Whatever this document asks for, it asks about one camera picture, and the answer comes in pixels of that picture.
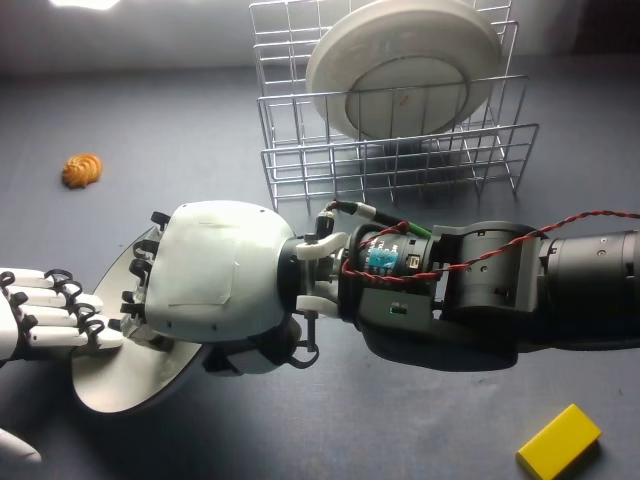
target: gray tabletop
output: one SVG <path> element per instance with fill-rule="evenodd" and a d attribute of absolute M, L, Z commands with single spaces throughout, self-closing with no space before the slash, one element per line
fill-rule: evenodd
<path fill-rule="evenodd" d="M 640 211 L 640 57 L 519 59 L 514 73 L 532 79 L 523 121 L 542 126 L 517 200 L 502 184 L 480 201 L 377 206 L 424 225 Z M 0 265 L 63 267 L 92 289 L 153 210 L 269 205 L 256 97 L 252 69 L 0 83 Z M 97 152 L 105 172 L 67 191 L 60 170 L 80 151 Z M 281 213 L 298 232 L 312 225 L 303 202 Z M 562 235 L 628 228 L 638 225 L 593 219 Z M 542 351 L 509 370 L 456 374 L 385 362 L 338 320 L 320 322 L 318 342 L 311 370 L 198 371 L 121 418 L 81 408 L 67 365 L 16 362 L 0 371 L 0 428 L 39 449 L 42 479 L 518 479 L 515 451 L 576 403 L 604 432 L 580 478 L 640 468 L 640 351 Z"/>

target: white robotic hand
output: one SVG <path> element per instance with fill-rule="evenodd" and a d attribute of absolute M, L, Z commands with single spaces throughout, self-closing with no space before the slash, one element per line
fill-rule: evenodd
<path fill-rule="evenodd" d="M 0 267 L 0 292 L 0 362 L 37 359 L 56 347 L 122 345 L 122 333 L 99 314 L 102 301 L 66 271 Z"/>

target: green wire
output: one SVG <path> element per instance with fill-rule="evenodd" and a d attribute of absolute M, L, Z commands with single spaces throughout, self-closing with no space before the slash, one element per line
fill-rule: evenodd
<path fill-rule="evenodd" d="M 431 238 L 431 230 L 422 228 L 420 225 L 409 222 L 409 231 L 422 238 Z"/>

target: plate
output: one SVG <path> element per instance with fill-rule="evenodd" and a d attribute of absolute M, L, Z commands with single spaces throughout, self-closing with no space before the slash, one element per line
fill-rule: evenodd
<path fill-rule="evenodd" d="M 132 244 L 94 292 L 104 302 L 102 314 L 109 318 L 122 318 L 122 292 L 131 290 L 135 283 L 135 277 L 129 273 L 134 258 Z M 158 352 L 125 338 L 115 353 L 73 357 L 73 387 L 80 401 L 91 410 L 107 414 L 130 412 L 171 394 L 192 370 L 189 367 L 201 364 L 208 353 L 207 346 L 178 341 L 171 351 Z"/>
<path fill-rule="evenodd" d="M 313 103 L 352 138 L 449 130 L 489 96 L 501 45 L 489 21 L 458 0 L 380 0 L 337 22 L 307 66 Z M 429 85 L 429 88 L 404 88 Z M 395 88 L 393 92 L 382 89 Z"/>

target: yellow sponge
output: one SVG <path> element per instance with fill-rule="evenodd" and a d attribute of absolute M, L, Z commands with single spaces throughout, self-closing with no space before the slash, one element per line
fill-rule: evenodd
<path fill-rule="evenodd" d="M 569 405 L 518 450 L 516 460 L 534 478 L 551 480 L 592 445 L 601 433 L 582 410 Z"/>

